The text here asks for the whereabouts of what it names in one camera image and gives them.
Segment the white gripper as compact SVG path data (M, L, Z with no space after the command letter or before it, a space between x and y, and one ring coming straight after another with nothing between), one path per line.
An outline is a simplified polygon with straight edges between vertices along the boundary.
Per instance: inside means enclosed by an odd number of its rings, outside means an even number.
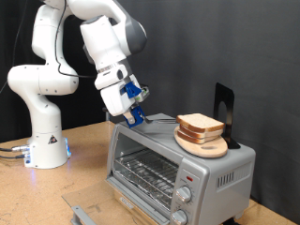
M129 107L135 102L133 97L129 97L125 90L125 81L118 82L100 91L103 102L112 116L124 114L130 125L135 123L135 118L131 112L127 112Z

